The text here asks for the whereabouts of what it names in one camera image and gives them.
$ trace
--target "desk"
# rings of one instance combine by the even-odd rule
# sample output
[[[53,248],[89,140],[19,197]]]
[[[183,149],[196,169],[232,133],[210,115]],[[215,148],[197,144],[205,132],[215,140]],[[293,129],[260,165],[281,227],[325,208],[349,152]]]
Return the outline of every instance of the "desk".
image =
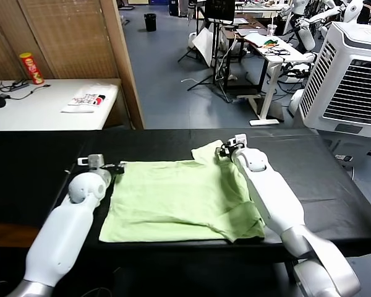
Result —
[[[248,28],[257,28],[261,30],[261,34],[266,34],[267,31],[263,24],[261,24],[258,20],[256,20],[254,17],[248,15],[248,14],[236,14],[235,17],[243,17],[245,20],[247,20],[248,24],[240,24],[239,28],[242,29],[248,29]],[[240,36],[236,31],[229,31],[229,30],[223,30],[224,36],[228,40],[228,48],[231,48],[232,44],[235,42],[235,39],[239,40],[241,43],[241,47],[239,50],[239,54],[237,55],[238,62],[241,62],[242,60],[242,54],[243,54],[243,47],[244,47],[244,38]],[[231,67],[231,59],[235,55],[232,54],[232,52],[228,52],[226,62],[225,62],[225,68],[224,68],[224,79],[223,79],[223,90],[224,92],[227,92],[227,89],[229,88],[256,88],[258,91],[261,91],[262,88],[262,82],[265,77],[265,72],[262,72],[262,80],[260,80],[260,83],[258,85],[234,85],[231,87],[228,87],[228,76],[229,76],[229,69]]]
[[[243,14],[258,14],[261,12],[270,12],[272,14],[277,14],[282,8],[286,7],[287,4],[277,4],[273,6],[244,6],[243,2],[235,2],[235,13]]]
[[[281,65],[284,62],[306,62],[306,58],[303,54],[301,54],[298,50],[293,48],[289,43],[286,43],[279,37],[274,37],[278,40],[278,47],[288,50],[290,52],[289,55],[281,55],[281,56],[267,56],[265,55],[268,51],[268,48],[257,48],[252,44],[252,46],[264,57],[264,66],[263,66],[263,74],[266,72],[268,64],[272,68],[272,75],[270,79],[270,86],[265,94],[263,105],[261,108],[261,112],[258,112],[257,103],[255,102],[255,96],[248,96],[249,103],[254,110],[255,114],[257,115],[258,119],[251,120],[249,123],[251,126],[263,126],[263,125],[272,125],[272,124],[279,124],[277,119],[267,119],[268,110],[270,108],[272,97],[275,92],[276,85],[278,83],[278,78],[280,75]]]
[[[3,81],[10,85],[12,81]],[[102,129],[114,105],[120,110],[121,120],[126,121],[126,109],[122,92],[115,90],[107,96],[94,113],[61,113],[77,90],[87,84],[113,84],[120,86],[119,79],[48,79],[51,86],[37,90],[22,100],[7,99],[7,105],[0,108],[0,131],[74,131]],[[29,85],[7,93],[21,98],[33,90]]]
[[[320,136],[308,129],[0,132],[0,223],[41,227],[44,217],[67,190],[69,176],[64,170],[72,169],[77,156],[103,153],[108,163],[189,160],[191,149],[216,139],[225,141],[238,133],[246,133],[250,147],[268,155],[272,167],[283,175],[304,206],[306,224],[313,232],[332,240],[346,257],[371,253],[370,203]],[[16,171],[25,164],[23,156],[27,152],[30,166]],[[3,178],[6,172],[17,176]],[[108,211],[110,191],[112,188],[95,210],[83,249],[89,260],[115,269],[122,264],[226,255],[236,255],[245,262],[283,262],[290,257],[272,232],[266,233],[264,241],[243,239],[233,244],[224,240],[100,243],[98,235]]]

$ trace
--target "white robot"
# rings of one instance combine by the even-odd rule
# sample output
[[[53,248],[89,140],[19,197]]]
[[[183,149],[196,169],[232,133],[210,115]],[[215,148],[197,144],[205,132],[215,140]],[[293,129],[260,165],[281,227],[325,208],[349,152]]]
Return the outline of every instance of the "white robot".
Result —
[[[302,79],[309,76],[313,68],[313,63],[317,58],[317,53],[310,52],[316,47],[315,39],[310,31],[310,26],[312,24],[315,24],[322,33],[322,36],[325,37],[330,26],[330,23],[325,23],[327,18],[343,13],[343,22],[356,23],[357,17],[363,8],[363,0],[351,0],[349,4],[343,1],[340,6],[336,6],[334,0],[323,0],[328,10],[314,15],[310,19],[306,19],[304,17],[304,12],[308,3],[309,0],[295,0],[293,2],[293,8],[283,9],[279,14],[280,17],[283,17],[293,12],[293,16],[290,19],[292,29],[286,32],[285,35],[292,32],[296,34],[299,41],[297,49],[304,54],[307,59],[307,63],[283,64],[283,73],[281,77],[284,77],[284,79],[281,79],[282,82],[301,82]]]
[[[301,203],[271,167],[267,156],[248,148],[245,134],[230,139],[218,148],[218,153],[229,157],[245,177],[250,196],[267,227],[280,235],[294,257],[308,258],[294,267],[304,296],[355,295],[360,283],[351,266],[331,241],[307,229]],[[90,155],[88,165],[90,171],[72,180],[63,203],[49,215],[27,254],[25,276],[8,297],[48,297],[73,267],[92,225],[93,209],[104,197],[111,180],[102,155]],[[121,164],[112,166],[123,173]]]
[[[364,5],[363,0],[352,0],[349,4],[343,2],[341,6],[335,6],[334,8],[328,9],[327,11],[322,12],[321,14],[317,14],[310,19],[305,19],[302,16],[298,17],[291,24],[293,26],[293,30],[295,31],[295,33],[297,34],[299,38],[300,43],[302,42],[302,47],[310,51],[313,48],[315,48],[315,45],[316,45],[315,40],[309,30],[310,24],[323,22],[327,17],[341,14],[341,13],[343,13],[343,22],[356,24],[357,18],[363,8],[363,5]],[[323,37],[326,36],[329,27],[330,27],[330,24],[322,25],[320,27],[319,30],[321,31]],[[291,67],[296,68],[299,66],[292,64]],[[288,110],[292,115],[295,115],[298,109],[298,105],[301,100],[303,92],[304,92],[304,89],[297,90],[295,94],[291,97]]]

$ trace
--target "white air conditioner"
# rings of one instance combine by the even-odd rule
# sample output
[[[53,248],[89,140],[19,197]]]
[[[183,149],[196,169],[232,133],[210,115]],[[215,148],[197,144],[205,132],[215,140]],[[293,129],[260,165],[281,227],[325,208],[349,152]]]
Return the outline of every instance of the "white air conditioner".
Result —
[[[371,149],[370,25],[333,23],[305,87],[299,113],[307,127],[325,131],[322,136],[329,138],[333,147],[338,148],[342,141],[345,151],[362,143]],[[353,159],[346,153],[335,155],[339,160]]]

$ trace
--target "cup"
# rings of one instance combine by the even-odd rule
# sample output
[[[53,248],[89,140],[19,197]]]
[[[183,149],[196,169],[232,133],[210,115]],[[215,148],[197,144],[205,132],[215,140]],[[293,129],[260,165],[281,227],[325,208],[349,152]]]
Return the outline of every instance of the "cup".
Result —
[[[269,24],[268,30],[267,30],[267,36],[273,36],[275,34],[276,28],[277,28],[276,25]]]

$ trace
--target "vent grille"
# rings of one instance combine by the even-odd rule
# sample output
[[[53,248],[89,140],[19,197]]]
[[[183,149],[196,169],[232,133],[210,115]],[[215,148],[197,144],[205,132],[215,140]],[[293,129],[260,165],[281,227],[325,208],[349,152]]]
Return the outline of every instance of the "vent grille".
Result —
[[[304,96],[300,104],[301,113],[306,116],[312,106],[313,101],[316,98],[316,94],[322,85],[324,78],[328,72],[331,63],[334,60],[336,50],[330,42],[326,42],[326,45],[320,55],[315,68],[313,70],[313,75],[309,79],[307,88],[304,91]]]
[[[371,62],[352,61],[323,117],[371,124]]]

